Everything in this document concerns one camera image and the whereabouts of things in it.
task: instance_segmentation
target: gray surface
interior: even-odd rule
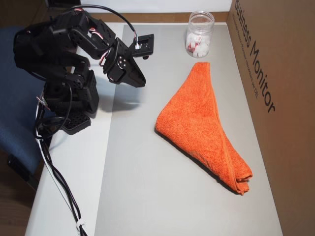
[[[155,34],[154,55],[138,59],[144,88],[117,86],[96,236],[282,235],[227,26],[215,26],[210,53],[193,59],[186,26],[137,26]],[[125,27],[123,40],[132,32]],[[197,61],[211,63],[221,122],[253,172],[236,195],[154,132],[156,118]]]

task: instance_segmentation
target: wooden floor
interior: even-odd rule
[[[39,179],[42,165],[36,173]],[[0,150],[0,232],[3,236],[23,236],[31,213],[35,191],[7,165]]]

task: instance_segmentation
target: white candy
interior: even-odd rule
[[[190,33],[186,38],[186,49],[192,52],[195,58],[201,58],[208,54],[210,47],[209,35],[195,35]]]

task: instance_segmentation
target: cable tie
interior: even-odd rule
[[[85,222],[82,218],[80,218],[78,221],[77,221],[77,230],[80,231],[80,226],[82,225],[85,225]]]

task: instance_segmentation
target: black cable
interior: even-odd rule
[[[69,86],[70,100],[69,100],[69,107],[68,107],[68,110],[67,110],[67,112],[66,112],[66,114],[65,114],[65,117],[64,117],[64,119],[63,119],[63,122],[61,123],[61,125],[60,125],[55,131],[51,132],[51,133],[48,134],[48,135],[41,135],[41,136],[38,136],[38,135],[36,134],[36,132],[35,132],[34,135],[35,135],[35,137],[36,137],[37,139],[44,140],[44,139],[48,139],[48,138],[52,137],[52,136],[53,136],[54,134],[56,134],[56,133],[64,126],[64,124],[67,122],[67,120],[68,120],[68,118],[69,118],[70,111],[71,111],[71,106],[72,106],[72,88],[71,88],[71,86],[70,86],[69,83],[66,82],[66,84]],[[35,130],[37,130],[38,127],[39,127],[42,123],[43,123],[43,120],[42,120],[42,119],[36,121],[36,122],[35,122]]]
[[[118,13],[117,11],[109,8],[109,7],[106,7],[106,6],[101,6],[101,5],[93,5],[93,4],[84,4],[84,5],[77,5],[77,6],[73,6],[69,9],[67,9],[67,11],[69,10],[73,10],[75,8],[98,8],[98,9],[103,9],[105,11],[109,11],[109,12],[112,12],[114,13],[116,16],[119,16],[120,18],[122,18],[130,27],[130,29],[136,34],[136,37],[138,38],[137,36],[137,32],[136,30],[134,29],[132,23],[130,23],[122,14]]]
[[[42,80],[42,81],[47,81],[47,79],[46,78],[44,78],[44,77],[42,77],[42,76],[39,76],[39,75],[37,75],[37,74],[35,74],[34,72],[32,72],[32,71],[28,71],[27,70],[27,72],[30,74],[30,75],[33,75],[35,78],[37,78],[37,79],[39,79],[39,80]]]
[[[52,159],[51,159],[47,145],[42,140],[39,142],[40,142],[40,145],[41,145],[43,153],[44,153],[44,158],[46,159],[48,165],[52,169],[52,172],[53,172],[55,178],[57,179],[57,181],[60,183],[60,185],[63,187],[63,189],[65,190],[65,192],[67,194],[73,217],[74,217],[75,221],[77,222],[79,219],[81,219],[81,212],[80,212],[79,206],[78,206],[76,200],[74,199],[74,196],[73,196],[67,182],[65,181],[64,177],[58,171],[58,169],[53,165],[53,162],[52,162]],[[82,228],[82,225],[80,225],[79,229],[80,229],[80,235],[87,236],[87,233]]]

